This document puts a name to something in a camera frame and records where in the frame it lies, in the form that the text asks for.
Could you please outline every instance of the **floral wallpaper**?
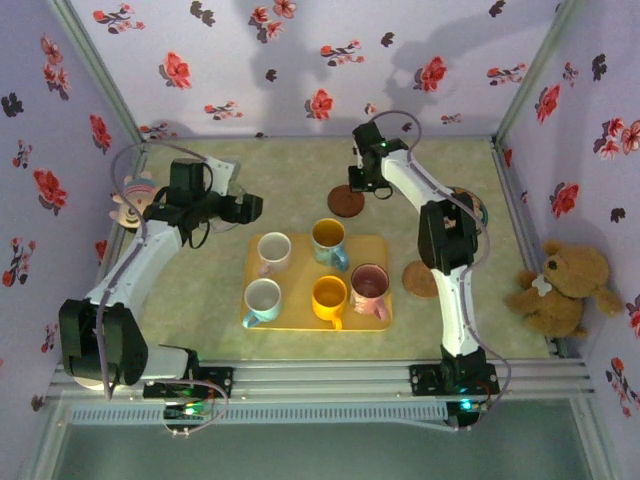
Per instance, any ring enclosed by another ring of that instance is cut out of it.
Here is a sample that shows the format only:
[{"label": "floral wallpaper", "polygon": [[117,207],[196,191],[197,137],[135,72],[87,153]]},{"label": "floral wallpaper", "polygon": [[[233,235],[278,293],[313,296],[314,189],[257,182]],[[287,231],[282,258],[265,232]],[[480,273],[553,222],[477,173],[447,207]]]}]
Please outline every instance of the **floral wallpaper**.
[{"label": "floral wallpaper", "polygon": [[605,319],[588,302],[589,337],[571,347],[587,361],[629,479],[640,475],[640,17],[628,13],[635,5],[586,2],[503,145],[540,261],[547,238],[595,246],[626,304]]},{"label": "floral wallpaper", "polygon": [[[180,137],[348,135],[390,108],[418,115],[431,135],[490,135],[559,5],[70,3],[141,133]],[[380,123],[389,135],[416,132],[400,117]]]},{"label": "floral wallpaper", "polygon": [[0,477],[13,479],[60,361],[58,310],[104,255],[111,154],[130,139],[45,3],[14,4],[0,32]]}]

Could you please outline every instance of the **pink mug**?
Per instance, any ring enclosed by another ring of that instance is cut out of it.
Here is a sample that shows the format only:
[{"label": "pink mug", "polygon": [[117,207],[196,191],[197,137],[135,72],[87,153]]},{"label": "pink mug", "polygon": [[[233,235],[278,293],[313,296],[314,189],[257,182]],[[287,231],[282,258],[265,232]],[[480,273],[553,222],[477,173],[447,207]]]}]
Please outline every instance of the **pink mug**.
[{"label": "pink mug", "polygon": [[351,275],[350,303],[356,313],[375,315],[380,320],[389,318],[384,297],[389,290],[389,275],[379,265],[365,263],[356,267]]}]

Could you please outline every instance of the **white mug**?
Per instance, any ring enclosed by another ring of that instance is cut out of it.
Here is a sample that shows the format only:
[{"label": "white mug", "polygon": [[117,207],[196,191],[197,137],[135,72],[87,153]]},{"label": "white mug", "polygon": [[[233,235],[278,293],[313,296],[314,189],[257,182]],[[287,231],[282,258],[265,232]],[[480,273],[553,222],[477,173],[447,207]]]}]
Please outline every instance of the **white mug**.
[{"label": "white mug", "polygon": [[260,277],[282,272],[291,264],[291,240],[284,233],[267,233],[258,242],[258,255],[261,260]]},{"label": "white mug", "polygon": [[269,278],[259,278],[247,286],[244,301],[249,312],[242,320],[244,328],[251,328],[261,323],[272,322],[282,309],[282,290]]}]

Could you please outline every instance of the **blue mug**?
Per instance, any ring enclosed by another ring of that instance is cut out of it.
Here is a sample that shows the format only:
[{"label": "blue mug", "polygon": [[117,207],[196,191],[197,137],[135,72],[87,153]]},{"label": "blue mug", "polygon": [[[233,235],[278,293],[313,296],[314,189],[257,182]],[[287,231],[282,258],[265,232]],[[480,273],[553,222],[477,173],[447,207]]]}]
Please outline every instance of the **blue mug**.
[{"label": "blue mug", "polygon": [[336,267],[341,272],[349,270],[349,257],[344,251],[344,226],[333,218],[316,222],[311,232],[313,255],[318,263]]},{"label": "blue mug", "polygon": [[244,301],[249,312],[242,320],[242,325],[244,328],[252,328],[278,318],[282,310],[282,290],[273,280],[259,278],[247,286]]}]

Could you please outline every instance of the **plush toy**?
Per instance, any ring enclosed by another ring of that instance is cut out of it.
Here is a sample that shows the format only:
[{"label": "plush toy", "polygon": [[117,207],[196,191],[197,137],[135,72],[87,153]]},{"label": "plush toy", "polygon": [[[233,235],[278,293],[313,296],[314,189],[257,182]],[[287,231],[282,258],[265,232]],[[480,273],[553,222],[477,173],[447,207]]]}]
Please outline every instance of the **plush toy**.
[{"label": "plush toy", "polygon": [[[144,209],[151,205],[158,191],[160,191],[160,187],[155,184],[151,179],[151,174],[147,171],[142,172],[140,176],[135,179],[131,177],[131,175],[127,175],[124,178],[124,189],[122,193],[127,200],[136,206],[136,210],[140,213],[144,212]],[[135,212],[122,201],[119,195],[114,195],[113,201],[120,204],[120,208],[117,211],[109,212],[109,216],[125,228],[137,229],[140,221]]]},{"label": "plush toy", "polygon": [[507,296],[513,312],[526,315],[527,326],[549,337],[585,338],[580,325],[584,299],[594,297],[596,307],[609,317],[622,312],[622,301],[607,289],[609,265],[596,249],[548,241],[543,273],[523,271],[518,283],[524,292]]}]

